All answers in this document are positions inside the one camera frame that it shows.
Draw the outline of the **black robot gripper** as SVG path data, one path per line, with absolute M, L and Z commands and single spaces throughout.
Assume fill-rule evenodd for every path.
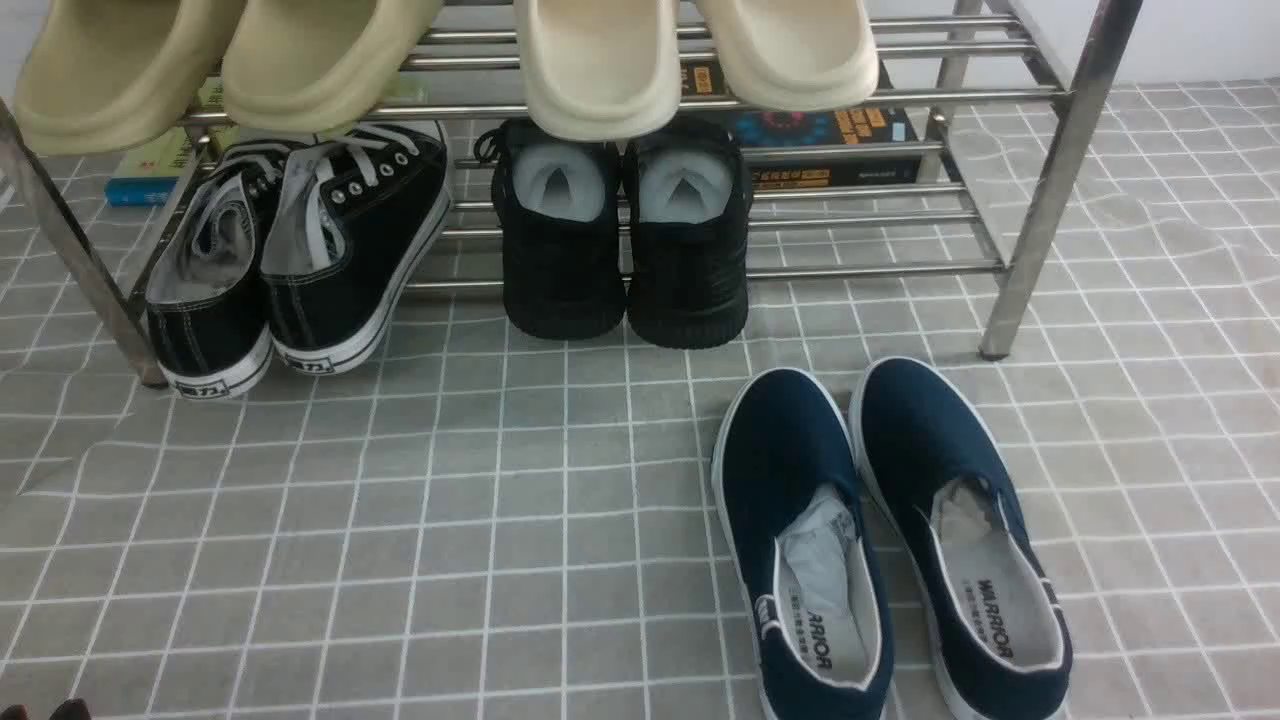
M 88 705 L 82 698 L 69 698 L 59 703 L 47 716 L 49 720 L 90 720 Z

